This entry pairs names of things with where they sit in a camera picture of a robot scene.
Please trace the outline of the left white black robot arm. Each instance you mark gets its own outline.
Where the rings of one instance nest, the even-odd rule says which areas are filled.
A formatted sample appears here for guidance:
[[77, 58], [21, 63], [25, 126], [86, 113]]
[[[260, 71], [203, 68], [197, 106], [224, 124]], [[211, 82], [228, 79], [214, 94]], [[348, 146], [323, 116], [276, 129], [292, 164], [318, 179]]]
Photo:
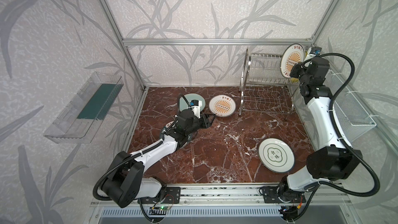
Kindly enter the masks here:
[[180, 112], [166, 127], [160, 139], [132, 153], [119, 152], [107, 172], [93, 187], [93, 197], [99, 201], [114, 201], [121, 208], [141, 198], [163, 199], [166, 185], [161, 180], [144, 178], [144, 173], [162, 158], [189, 143], [189, 136], [200, 129], [208, 129], [215, 114], [199, 114], [191, 109]]

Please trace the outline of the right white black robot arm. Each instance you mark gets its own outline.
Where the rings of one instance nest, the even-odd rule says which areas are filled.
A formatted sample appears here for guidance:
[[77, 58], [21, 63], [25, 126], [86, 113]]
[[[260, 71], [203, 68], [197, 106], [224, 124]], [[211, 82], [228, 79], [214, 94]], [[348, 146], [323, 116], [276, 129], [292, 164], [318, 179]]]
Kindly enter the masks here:
[[329, 68], [328, 60], [315, 56], [295, 65], [290, 73], [291, 77], [300, 82], [300, 93], [314, 118], [319, 144], [317, 150], [308, 156], [305, 167], [285, 176], [279, 183], [277, 193], [283, 201], [297, 198], [320, 185], [327, 185], [350, 195], [360, 195], [334, 184], [336, 180], [346, 179], [363, 159], [362, 153], [352, 148], [339, 128], [334, 102], [347, 84], [344, 83], [332, 93], [324, 85]]

